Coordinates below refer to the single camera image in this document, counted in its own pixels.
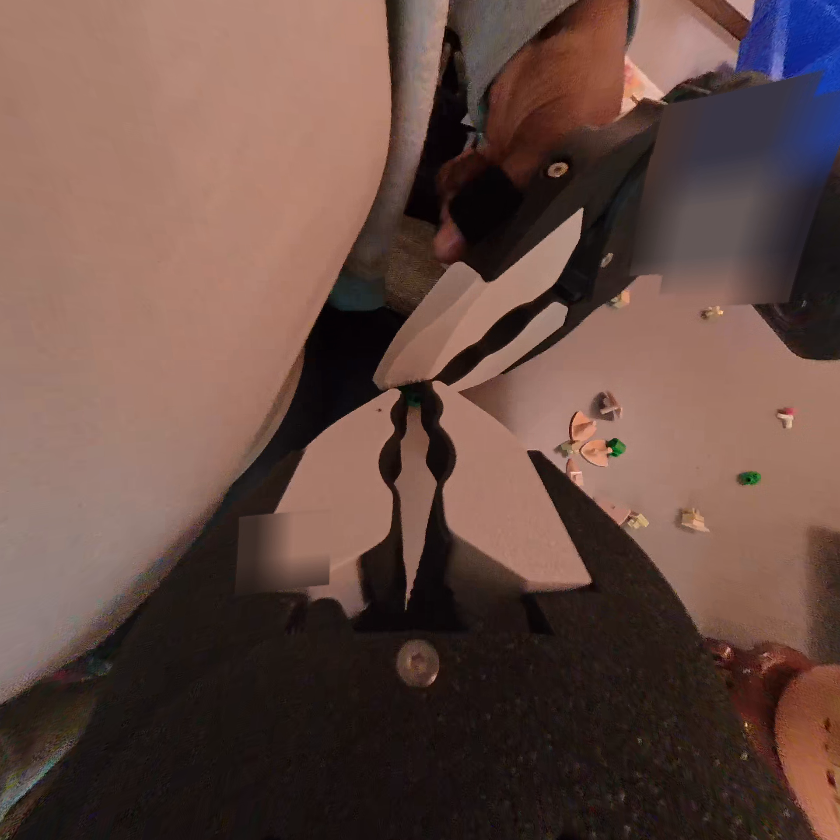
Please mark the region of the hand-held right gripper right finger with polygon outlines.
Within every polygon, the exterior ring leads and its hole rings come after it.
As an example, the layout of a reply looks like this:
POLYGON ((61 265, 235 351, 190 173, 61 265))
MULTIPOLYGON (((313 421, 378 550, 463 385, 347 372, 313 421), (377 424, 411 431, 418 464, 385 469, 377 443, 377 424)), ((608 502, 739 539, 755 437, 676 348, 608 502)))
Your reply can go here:
POLYGON ((588 586, 592 578, 527 450, 448 385, 422 403, 426 465, 436 489, 426 546, 441 544, 455 595, 521 595, 588 586))

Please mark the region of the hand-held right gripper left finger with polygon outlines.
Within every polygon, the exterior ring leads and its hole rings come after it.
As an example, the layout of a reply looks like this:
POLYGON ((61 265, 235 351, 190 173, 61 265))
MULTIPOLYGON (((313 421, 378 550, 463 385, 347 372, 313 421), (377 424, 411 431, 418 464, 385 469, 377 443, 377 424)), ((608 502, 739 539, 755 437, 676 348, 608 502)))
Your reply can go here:
POLYGON ((365 607, 362 556, 392 528, 380 457, 396 432, 392 412, 401 397, 379 394, 317 436, 276 509, 281 580, 304 585, 313 600, 333 599, 347 614, 365 607))

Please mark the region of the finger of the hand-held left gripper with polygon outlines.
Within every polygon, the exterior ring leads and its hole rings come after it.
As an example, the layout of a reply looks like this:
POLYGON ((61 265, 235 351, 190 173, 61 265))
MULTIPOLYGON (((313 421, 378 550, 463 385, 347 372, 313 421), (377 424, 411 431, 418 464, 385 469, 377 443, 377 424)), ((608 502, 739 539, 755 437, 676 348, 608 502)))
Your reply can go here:
POLYGON ((436 381, 462 392, 496 378, 563 327, 568 308, 558 301, 522 305, 457 352, 436 381))
POLYGON ((578 245, 583 218, 577 210, 495 280, 463 261, 449 266, 388 347, 376 386, 387 391, 430 380, 500 319, 550 289, 578 245))

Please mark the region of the person's left forearm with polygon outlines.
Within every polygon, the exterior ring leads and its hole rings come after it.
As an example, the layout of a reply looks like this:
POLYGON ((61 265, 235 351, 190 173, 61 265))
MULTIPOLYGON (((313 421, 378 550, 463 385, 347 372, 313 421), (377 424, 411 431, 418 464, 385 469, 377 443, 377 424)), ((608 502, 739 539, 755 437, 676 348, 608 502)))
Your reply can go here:
MULTIPOLYGON (((637 26, 639 2, 630 3, 626 49, 637 26)), ((484 137, 489 89, 497 74, 536 34, 574 1, 463 1, 449 5, 448 25, 457 34, 465 60, 467 112, 484 137)))

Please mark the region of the grey desk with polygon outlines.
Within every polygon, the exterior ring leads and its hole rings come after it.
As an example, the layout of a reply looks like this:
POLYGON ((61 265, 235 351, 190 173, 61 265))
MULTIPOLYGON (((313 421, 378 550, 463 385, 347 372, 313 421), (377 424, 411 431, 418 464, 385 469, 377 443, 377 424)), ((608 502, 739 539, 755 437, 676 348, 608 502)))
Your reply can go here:
POLYGON ((555 447, 599 392, 623 405, 597 436, 624 441, 585 488, 644 514, 631 530, 701 632, 838 661, 839 362, 787 349, 753 306, 694 299, 640 276, 549 350, 465 395, 530 449, 555 447), (703 308, 724 314, 704 322, 703 308), (797 409, 792 429, 776 417, 797 409), (740 486, 756 470, 762 481, 740 486), (709 533, 679 526, 695 508, 709 533))

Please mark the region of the person's left hand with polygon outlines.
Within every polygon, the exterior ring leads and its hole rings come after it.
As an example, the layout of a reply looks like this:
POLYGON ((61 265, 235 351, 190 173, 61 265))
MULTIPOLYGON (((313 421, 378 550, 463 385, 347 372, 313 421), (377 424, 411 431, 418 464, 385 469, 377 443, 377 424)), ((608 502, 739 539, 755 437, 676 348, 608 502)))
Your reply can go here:
POLYGON ((467 249, 449 205, 492 166, 519 189, 580 128, 612 122, 623 102, 628 1, 573 3, 509 59, 489 89, 484 137, 446 163, 434 254, 443 265, 467 249))

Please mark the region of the brown wooden bar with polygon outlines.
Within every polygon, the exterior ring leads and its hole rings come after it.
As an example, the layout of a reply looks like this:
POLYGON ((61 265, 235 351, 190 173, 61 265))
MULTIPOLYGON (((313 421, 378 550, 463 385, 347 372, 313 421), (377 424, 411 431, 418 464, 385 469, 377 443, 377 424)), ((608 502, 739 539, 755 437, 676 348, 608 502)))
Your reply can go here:
POLYGON ((727 1, 690 1, 690 3, 737 41, 742 41, 749 32, 751 20, 727 1))

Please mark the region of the person's pale trouser leg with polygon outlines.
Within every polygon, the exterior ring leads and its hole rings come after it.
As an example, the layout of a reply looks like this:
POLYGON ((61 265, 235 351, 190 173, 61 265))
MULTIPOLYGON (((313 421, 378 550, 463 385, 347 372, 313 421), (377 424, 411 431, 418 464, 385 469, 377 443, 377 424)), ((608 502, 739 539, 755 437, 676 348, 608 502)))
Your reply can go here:
POLYGON ((379 187, 384 2, 2 2, 2 700, 235 480, 379 187))

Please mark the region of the brown toy brick pot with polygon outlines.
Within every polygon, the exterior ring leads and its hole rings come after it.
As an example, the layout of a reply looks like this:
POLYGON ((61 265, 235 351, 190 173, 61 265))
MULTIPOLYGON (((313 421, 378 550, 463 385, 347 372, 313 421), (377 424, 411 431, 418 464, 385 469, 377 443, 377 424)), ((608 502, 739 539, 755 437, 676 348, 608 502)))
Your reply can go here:
POLYGON ((764 643, 706 640, 753 750, 818 838, 839 838, 839 666, 764 643))

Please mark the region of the blue box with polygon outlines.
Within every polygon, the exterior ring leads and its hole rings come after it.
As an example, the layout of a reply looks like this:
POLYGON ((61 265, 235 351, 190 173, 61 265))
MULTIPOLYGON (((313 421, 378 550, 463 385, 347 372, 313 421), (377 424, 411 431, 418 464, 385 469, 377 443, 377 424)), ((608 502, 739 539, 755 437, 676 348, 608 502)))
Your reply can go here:
POLYGON ((838 1, 755 1, 736 71, 790 78, 825 68, 838 47, 838 1))

